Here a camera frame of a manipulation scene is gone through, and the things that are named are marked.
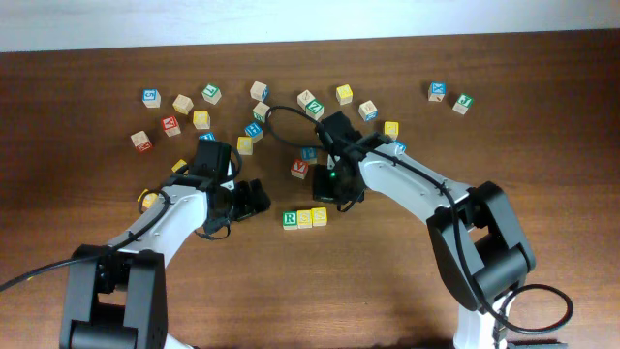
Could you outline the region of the yellow S block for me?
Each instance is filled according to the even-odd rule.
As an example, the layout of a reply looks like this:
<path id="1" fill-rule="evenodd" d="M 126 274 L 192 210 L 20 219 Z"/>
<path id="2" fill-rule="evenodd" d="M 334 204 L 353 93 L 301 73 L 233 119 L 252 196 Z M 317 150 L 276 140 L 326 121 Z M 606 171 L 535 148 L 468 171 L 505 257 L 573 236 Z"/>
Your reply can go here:
<path id="1" fill-rule="evenodd" d="M 296 223 L 299 229 L 309 229 L 313 227 L 312 212 L 309 209 L 298 210 L 296 212 Z"/>
<path id="2" fill-rule="evenodd" d="M 321 227 L 327 224 L 327 210 L 325 207 L 314 207 L 311 209 L 312 224 L 314 227 Z"/>

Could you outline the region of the red A block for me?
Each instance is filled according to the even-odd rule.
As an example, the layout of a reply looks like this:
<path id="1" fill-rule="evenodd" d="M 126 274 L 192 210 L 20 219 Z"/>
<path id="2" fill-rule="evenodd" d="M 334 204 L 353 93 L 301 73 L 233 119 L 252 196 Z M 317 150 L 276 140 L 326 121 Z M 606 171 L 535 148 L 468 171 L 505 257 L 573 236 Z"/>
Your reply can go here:
<path id="1" fill-rule="evenodd" d="M 309 171 L 309 164 L 306 161 L 295 159 L 291 166 L 291 175 L 293 177 L 304 179 Z"/>

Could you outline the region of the green R block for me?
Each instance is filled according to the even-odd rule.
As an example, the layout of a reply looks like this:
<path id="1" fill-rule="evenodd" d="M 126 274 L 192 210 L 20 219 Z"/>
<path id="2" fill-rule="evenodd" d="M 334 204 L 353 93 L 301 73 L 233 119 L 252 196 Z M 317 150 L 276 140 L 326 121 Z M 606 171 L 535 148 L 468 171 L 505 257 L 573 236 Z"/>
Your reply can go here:
<path id="1" fill-rule="evenodd" d="M 296 230 L 298 228 L 297 212 L 284 211 L 282 215 L 282 226 L 284 230 Z"/>

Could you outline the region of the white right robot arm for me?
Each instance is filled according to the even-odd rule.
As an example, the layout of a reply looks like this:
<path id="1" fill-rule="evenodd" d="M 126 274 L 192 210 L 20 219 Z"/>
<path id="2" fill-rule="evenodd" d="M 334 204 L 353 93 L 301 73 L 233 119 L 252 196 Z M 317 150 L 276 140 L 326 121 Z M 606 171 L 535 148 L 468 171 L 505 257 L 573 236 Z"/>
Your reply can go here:
<path id="1" fill-rule="evenodd" d="M 426 225 L 440 276 L 459 304 L 453 346 L 509 347 L 508 315 L 536 259 L 504 191 L 437 174 L 389 137 L 363 136 L 342 112 L 315 131 L 328 154 L 314 174 L 315 201 L 346 212 L 372 190 L 411 212 Z"/>

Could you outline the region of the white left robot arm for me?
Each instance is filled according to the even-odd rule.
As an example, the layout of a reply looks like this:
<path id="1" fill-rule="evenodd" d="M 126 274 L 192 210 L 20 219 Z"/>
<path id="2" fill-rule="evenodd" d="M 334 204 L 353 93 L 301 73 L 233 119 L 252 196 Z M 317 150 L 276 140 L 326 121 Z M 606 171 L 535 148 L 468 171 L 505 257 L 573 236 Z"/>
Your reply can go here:
<path id="1" fill-rule="evenodd" d="M 231 225 L 268 210 L 258 180 L 238 181 L 239 151 L 201 140 L 194 162 L 155 190 L 120 236 L 81 245 L 69 267 L 62 348 L 182 348 L 169 333 L 166 267 L 190 235 L 221 240 Z"/>

